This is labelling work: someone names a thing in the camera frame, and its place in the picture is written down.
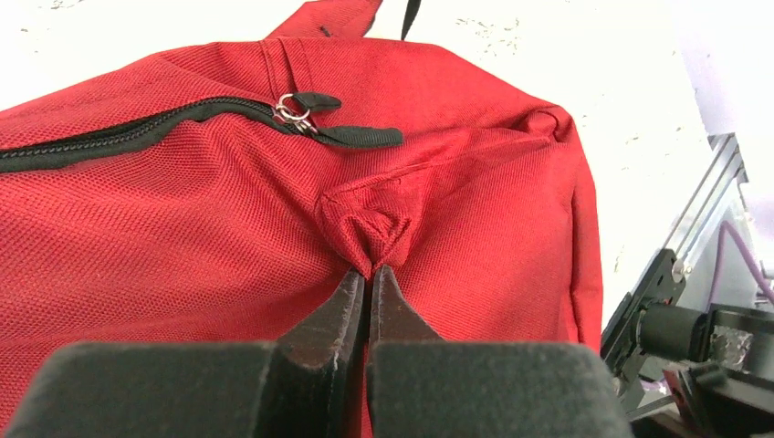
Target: red fabric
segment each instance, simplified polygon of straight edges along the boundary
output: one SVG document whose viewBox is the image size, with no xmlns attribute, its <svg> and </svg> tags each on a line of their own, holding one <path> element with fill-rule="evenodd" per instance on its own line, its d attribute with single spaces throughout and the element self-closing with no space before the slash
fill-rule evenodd
<svg viewBox="0 0 774 438">
<path fill-rule="evenodd" d="M 406 137 L 349 151 L 225 114 L 145 151 L 0 174 L 0 427 L 71 341 L 274 339 L 349 265 L 394 266 L 446 339 L 599 348 L 594 186 L 570 116 L 439 47 L 315 34 L 361 34 L 376 5 L 317 2 L 282 37 L 163 52 L 0 112 L 13 150 L 300 90 L 342 100 L 319 126 Z"/>
</svg>

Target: black zipper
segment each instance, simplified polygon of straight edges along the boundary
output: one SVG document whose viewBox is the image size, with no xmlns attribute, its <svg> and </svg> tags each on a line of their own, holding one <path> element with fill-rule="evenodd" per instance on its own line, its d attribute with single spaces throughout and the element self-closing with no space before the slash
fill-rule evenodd
<svg viewBox="0 0 774 438">
<path fill-rule="evenodd" d="M 301 93 L 302 102 L 320 96 Z M 331 110 L 325 106 L 309 111 Z M 186 120 L 205 121 L 224 113 L 234 113 L 261 122 L 287 135 L 306 135 L 330 146 L 370 149 L 397 146 L 403 135 L 395 128 L 376 129 L 339 126 L 302 131 L 296 123 L 276 118 L 274 108 L 263 102 L 232 97 L 202 99 L 143 119 L 129 121 L 104 130 L 95 130 L 66 139 L 33 144 L 11 151 L 0 151 L 0 173 L 61 169 L 76 162 L 142 151 L 163 140 L 175 126 Z"/>
</svg>

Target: red strap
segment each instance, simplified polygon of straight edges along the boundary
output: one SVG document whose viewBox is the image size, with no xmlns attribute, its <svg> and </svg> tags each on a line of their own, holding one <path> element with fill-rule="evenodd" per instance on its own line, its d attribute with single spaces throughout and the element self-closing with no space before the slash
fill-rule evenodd
<svg viewBox="0 0 774 438">
<path fill-rule="evenodd" d="M 363 37 L 382 0 L 318 0 L 307 2 L 268 38 Z"/>
</svg>

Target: white table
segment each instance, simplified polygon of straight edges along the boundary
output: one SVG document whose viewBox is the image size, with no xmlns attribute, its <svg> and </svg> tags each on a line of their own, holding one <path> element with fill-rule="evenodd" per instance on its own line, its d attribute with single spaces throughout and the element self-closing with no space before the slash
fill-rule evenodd
<svg viewBox="0 0 774 438">
<path fill-rule="evenodd" d="M 300 3 L 5 0 L 0 109 L 155 51 L 260 39 Z M 404 5 L 385 0 L 369 36 L 399 37 Z M 423 0 L 408 39 L 445 47 L 573 115 L 597 185 L 606 322 L 664 243 L 710 155 L 664 6 Z"/>
</svg>

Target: zipper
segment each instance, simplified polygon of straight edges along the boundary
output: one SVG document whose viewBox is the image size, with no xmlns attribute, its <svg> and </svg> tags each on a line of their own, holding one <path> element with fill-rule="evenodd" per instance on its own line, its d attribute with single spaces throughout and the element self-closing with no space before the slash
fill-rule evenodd
<svg viewBox="0 0 774 438">
<path fill-rule="evenodd" d="M 298 115 L 289 108 L 285 104 L 287 99 L 294 99 L 305 111 L 304 114 Z M 280 98 L 275 106 L 234 97 L 202 99 L 104 130 L 0 151 L 0 173 L 61 169 L 76 162 L 142 151 L 163 140 L 183 121 L 201 122 L 224 113 L 239 114 L 283 134 L 303 135 L 331 146 L 369 149 L 396 146 L 403 142 L 402 134 L 393 128 L 342 126 L 318 129 L 311 124 L 311 112 L 335 110 L 339 106 L 339 100 L 316 93 L 288 94 Z"/>
</svg>

